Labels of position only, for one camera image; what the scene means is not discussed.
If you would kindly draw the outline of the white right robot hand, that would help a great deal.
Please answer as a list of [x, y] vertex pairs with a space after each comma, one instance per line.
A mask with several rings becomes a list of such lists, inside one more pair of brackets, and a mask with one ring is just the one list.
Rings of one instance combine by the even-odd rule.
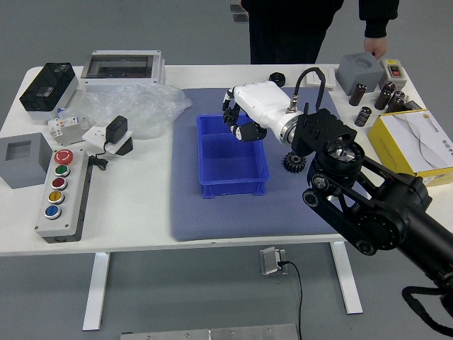
[[242, 142], [262, 140], [270, 128], [276, 138], [290, 146], [298, 116], [297, 100], [291, 99], [276, 83], [235, 86], [224, 97], [223, 118], [232, 134]]

